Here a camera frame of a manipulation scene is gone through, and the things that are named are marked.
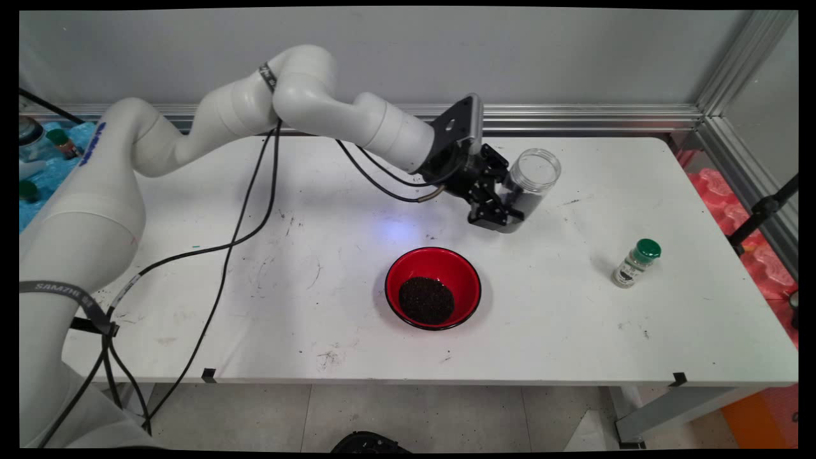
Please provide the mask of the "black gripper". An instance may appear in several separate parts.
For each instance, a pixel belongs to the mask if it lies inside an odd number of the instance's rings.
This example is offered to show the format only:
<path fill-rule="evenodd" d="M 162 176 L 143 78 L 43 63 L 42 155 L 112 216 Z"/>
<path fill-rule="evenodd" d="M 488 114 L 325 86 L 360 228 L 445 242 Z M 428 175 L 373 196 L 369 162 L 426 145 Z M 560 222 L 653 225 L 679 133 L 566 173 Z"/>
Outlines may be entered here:
<path fill-rule="evenodd" d="M 510 230 L 525 214 L 507 205 L 495 184 L 505 181 L 509 163 L 492 146 L 482 145 L 477 154 L 467 147 L 446 147 L 429 155 L 417 169 L 426 183 L 434 181 L 445 191 L 468 201 L 467 222 L 488 230 Z"/>

